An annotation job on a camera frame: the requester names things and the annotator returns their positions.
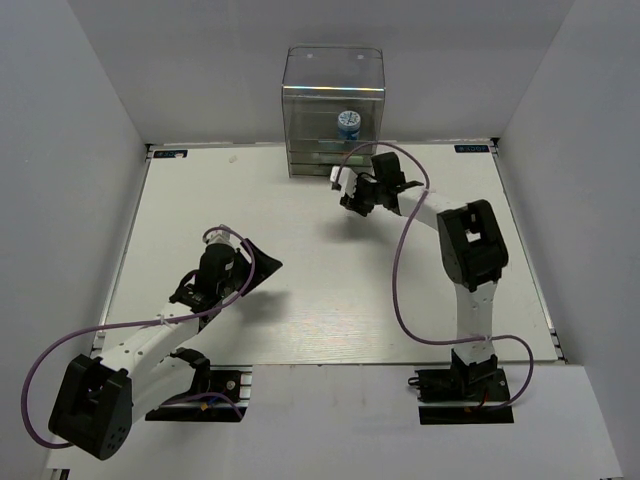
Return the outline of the blue white slime jar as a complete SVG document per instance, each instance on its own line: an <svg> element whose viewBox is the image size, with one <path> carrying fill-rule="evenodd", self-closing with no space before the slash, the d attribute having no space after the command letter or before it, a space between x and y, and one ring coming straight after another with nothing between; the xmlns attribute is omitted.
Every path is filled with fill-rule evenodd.
<svg viewBox="0 0 640 480"><path fill-rule="evenodd" d="M337 116L338 138L345 141L357 141L362 125L361 115L354 110L344 110Z"/></svg>

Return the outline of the green highlighter marker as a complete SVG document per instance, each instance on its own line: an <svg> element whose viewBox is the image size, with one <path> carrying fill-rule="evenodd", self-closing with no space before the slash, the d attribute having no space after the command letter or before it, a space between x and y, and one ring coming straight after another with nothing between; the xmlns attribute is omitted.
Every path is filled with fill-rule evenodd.
<svg viewBox="0 0 640 480"><path fill-rule="evenodd" d="M345 160L345 155L337 154L315 154L314 159L323 165L339 165ZM367 166L371 164L370 155L353 154L347 160L346 164L349 166Z"/></svg>

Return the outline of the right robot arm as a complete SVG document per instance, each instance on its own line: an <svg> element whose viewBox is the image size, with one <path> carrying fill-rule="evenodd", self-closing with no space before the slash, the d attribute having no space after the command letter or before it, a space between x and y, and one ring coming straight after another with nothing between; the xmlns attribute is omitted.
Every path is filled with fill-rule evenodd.
<svg viewBox="0 0 640 480"><path fill-rule="evenodd" d="M466 399L477 397L497 373L493 346L493 300L508 250L491 204L486 200L456 202L430 190L427 180L408 180L392 152L372 158L373 172L357 173L340 165L331 170L331 187L341 194L340 205L362 217L376 206L404 217L392 263L392 305L396 320L412 340L449 346L449 381L444 385ZM456 337L428 340L413 334L400 312L398 274L409 228L419 222L438 235L440 258L456 295Z"/></svg>

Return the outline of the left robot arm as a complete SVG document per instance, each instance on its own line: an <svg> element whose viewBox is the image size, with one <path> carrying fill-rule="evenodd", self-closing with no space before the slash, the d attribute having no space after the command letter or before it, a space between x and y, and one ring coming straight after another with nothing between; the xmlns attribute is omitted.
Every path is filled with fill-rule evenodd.
<svg viewBox="0 0 640 480"><path fill-rule="evenodd" d="M169 404L223 399L211 363L185 347L220 313L272 276L282 262L245 239L210 240L197 269L179 282L158 322L136 330L94 358L79 355L65 371L48 428L99 460L112 457L132 425Z"/></svg>

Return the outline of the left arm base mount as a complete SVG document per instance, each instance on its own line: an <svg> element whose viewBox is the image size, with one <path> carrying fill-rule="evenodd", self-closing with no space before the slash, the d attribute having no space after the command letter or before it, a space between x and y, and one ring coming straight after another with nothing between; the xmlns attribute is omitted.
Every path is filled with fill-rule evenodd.
<svg viewBox="0 0 640 480"><path fill-rule="evenodd" d="M146 414L147 422L240 423L249 406L252 366L214 366L182 394Z"/></svg>

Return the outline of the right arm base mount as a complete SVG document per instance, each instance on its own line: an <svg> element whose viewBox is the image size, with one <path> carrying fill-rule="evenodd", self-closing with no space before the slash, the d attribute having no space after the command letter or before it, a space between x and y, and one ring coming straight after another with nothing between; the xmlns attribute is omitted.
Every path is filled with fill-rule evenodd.
<svg viewBox="0 0 640 480"><path fill-rule="evenodd" d="M421 425L514 423L511 406L497 409L511 398L503 369L469 388L457 384L449 369L416 370L407 384L417 393Z"/></svg>

